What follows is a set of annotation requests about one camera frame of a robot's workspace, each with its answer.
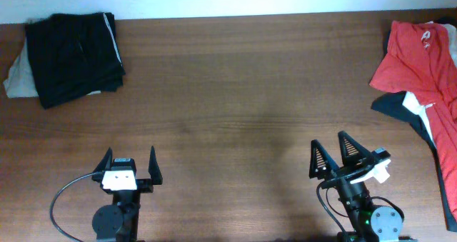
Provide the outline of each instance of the clothing pile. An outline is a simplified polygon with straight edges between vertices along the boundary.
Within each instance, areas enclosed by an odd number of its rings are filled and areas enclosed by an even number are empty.
[[[9,98],[39,96],[48,109],[122,86],[113,14],[53,14],[25,29],[24,48],[4,82]]]
[[[388,92],[371,108],[411,127],[436,159],[446,225],[457,232],[456,20],[392,23],[386,55],[370,86]]]

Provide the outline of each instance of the wooden table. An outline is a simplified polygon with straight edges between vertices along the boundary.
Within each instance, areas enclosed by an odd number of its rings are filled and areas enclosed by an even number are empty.
[[[0,98],[1,241],[65,241],[49,204],[112,147],[146,178],[155,145],[164,184],[141,199],[146,241],[267,241],[334,236],[338,226],[308,177],[310,141],[341,163],[337,132],[392,154],[391,177],[368,181],[406,214],[402,234],[446,231],[430,150],[405,123],[370,110],[368,86],[392,20],[456,10],[117,21],[127,75],[116,93],[43,110]],[[20,52],[22,25],[0,26],[0,74]],[[331,203],[341,210],[336,192]],[[93,241],[91,219],[111,197],[82,181],[57,201],[64,230]],[[345,227],[349,222],[342,220]]]

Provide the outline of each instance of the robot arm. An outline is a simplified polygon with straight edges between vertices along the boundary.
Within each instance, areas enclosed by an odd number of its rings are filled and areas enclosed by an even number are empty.
[[[310,178],[324,179],[318,186],[319,201],[328,214],[340,226],[338,241],[343,242],[381,242],[381,241],[415,241],[409,238],[400,239],[403,228],[403,211],[387,199],[370,197],[364,181],[374,177],[383,183],[388,177],[386,167],[391,162],[390,154],[383,148],[373,152],[362,147],[346,132],[338,133],[343,167],[335,161],[317,141],[311,142]],[[323,203],[319,189],[335,188],[340,202],[351,221],[354,232],[346,232],[335,216]],[[372,199],[381,199],[391,206],[377,206]]]
[[[151,178],[135,179],[136,166],[132,158],[112,159],[109,149],[95,168],[102,175],[92,180],[100,183],[101,189],[113,195],[111,205],[102,206],[92,219],[92,228],[100,242],[136,241],[140,209],[140,195],[152,193],[153,185],[161,185],[162,174],[156,160],[156,152],[151,147],[149,174]]]

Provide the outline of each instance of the red t-shirt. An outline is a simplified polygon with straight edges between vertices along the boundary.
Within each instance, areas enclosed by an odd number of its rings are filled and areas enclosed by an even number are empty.
[[[387,51],[370,86],[391,93],[410,91],[421,105],[434,104],[426,113],[449,208],[457,219],[457,68],[448,32],[440,24],[394,21]]]

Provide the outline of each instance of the white label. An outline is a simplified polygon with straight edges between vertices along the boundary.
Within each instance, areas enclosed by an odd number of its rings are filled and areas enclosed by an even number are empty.
[[[138,188],[134,171],[105,171],[101,184],[103,189],[111,189],[112,191],[136,190]]]
[[[382,147],[375,150],[376,153],[382,153],[384,151],[385,151],[385,149]]]
[[[130,161],[130,158],[116,158],[114,159],[115,162],[124,162],[124,161]]]

